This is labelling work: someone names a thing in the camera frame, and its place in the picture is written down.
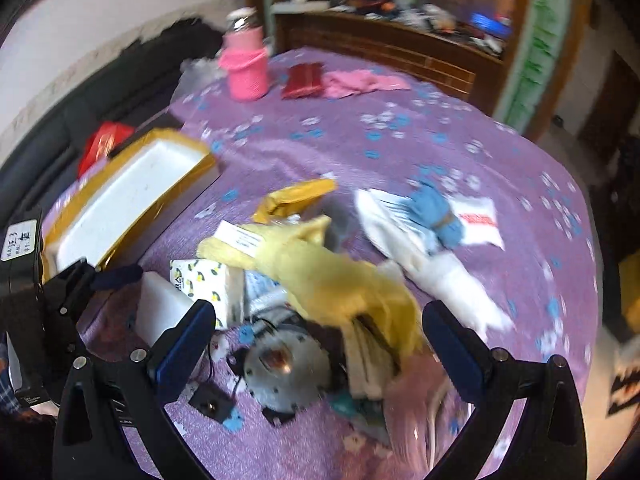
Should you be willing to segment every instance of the pink bottle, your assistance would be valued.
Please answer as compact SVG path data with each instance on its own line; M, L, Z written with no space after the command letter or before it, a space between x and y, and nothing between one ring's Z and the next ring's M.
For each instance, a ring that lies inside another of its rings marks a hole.
M220 66L227 70L229 93L239 101L255 101L269 91L267 50L253 7L234 10L227 17Z

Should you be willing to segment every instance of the red bag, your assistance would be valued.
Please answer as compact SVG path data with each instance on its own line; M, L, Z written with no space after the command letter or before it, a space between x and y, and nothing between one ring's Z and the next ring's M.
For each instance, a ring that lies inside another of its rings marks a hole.
M98 131L89 137L84 147L84 154L78 167L78 178L87 171L96 161L106 158L109 152L129 137L135 128L121 123L102 123Z
M289 68L289 79L282 89L283 99L320 97L323 92L322 63L302 63Z

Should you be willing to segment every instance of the pink cloth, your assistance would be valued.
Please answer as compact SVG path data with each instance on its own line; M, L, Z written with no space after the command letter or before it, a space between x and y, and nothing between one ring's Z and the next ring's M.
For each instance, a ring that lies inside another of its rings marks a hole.
M340 99L347 95L366 94L374 90L410 90L411 85L397 75L378 75L369 70L325 72L322 75L324 97Z

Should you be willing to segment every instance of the black device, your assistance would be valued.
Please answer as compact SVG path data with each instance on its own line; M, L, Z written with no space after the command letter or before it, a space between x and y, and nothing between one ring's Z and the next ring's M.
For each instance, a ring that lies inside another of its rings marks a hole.
M39 233L39 215L29 219L38 220ZM137 271L96 273L86 262L77 262L42 285L41 246L39 239L33 251L8 264L0 262L0 330L9 331L30 383L60 399L53 477L153 478L139 468L129 449L120 420L127 413L165 480L211 480L164 405L178 398L215 331L212 305L197 301L150 349L105 362L86 351L75 323L96 286L116 286ZM428 480L475 480L516 399L526 399L524 412L502 465L488 478L586 478L582 413L562 356L535 363L514 359L503 348L489 350L441 301L425 307L422 327L462 399L475 406Z

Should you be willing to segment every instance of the handwritten label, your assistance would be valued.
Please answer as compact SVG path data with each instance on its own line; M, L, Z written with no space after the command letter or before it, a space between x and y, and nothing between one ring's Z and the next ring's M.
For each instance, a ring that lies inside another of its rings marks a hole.
M27 220L26 222L10 225L4 237L0 260L6 262L25 254L33 253L36 247L37 227L37 220Z
M255 258L258 247L260 247L260 244L264 241L264 238L260 235L249 232L246 229L242 229L224 220L220 222L214 236L218 240L238 249L238 251L242 251L244 254L248 254L252 258Z

